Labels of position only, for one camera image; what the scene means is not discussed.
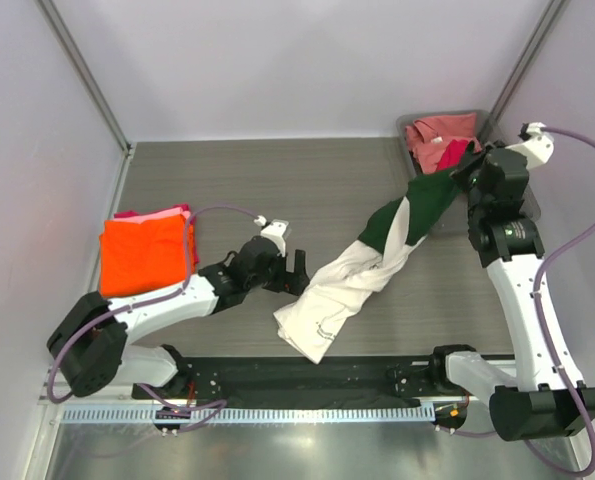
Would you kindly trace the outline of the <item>white green raglan t shirt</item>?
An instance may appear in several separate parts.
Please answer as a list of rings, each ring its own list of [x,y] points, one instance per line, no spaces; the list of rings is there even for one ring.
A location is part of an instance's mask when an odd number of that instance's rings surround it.
[[[466,141],[451,142],[448,151],[457,157],[446,168],[416,176],[404,196],[376,210],[357,239],[316,271],[298,299],[274,312],[278,336],[320,363],[346,320],[385,288],[461,193],[451,174],[473,149]]]

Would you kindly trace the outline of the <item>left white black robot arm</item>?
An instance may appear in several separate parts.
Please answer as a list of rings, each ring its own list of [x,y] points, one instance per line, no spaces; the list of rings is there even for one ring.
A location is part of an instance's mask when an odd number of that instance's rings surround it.
[[[299,296],[309,281],[305,251],[296,250],[289,269],[286,254],[272,240],[255,236],[179,284],[125,298],[89,292],[47,341],[53,366],[46,394],[58,404],[112,384],[145,384],[167,398],[180,398],[190,385],[180,354],[169,345],[139,347],[138,340],[236,307],[256,289]]]

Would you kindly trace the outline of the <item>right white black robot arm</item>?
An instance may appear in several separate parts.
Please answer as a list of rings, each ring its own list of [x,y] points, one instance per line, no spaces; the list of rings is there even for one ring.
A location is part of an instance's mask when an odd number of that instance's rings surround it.
[[[595,387],[572,359],[550,298],[544,247],[523,211],[528,160],[510,148],[467,150],[451,177],[468,200],[468,237],[492,282],[511,336],[509,375],[468,345],[438,347],[430,388],[461,388],[486,404],[505,441],[571,437],[595,418]]]

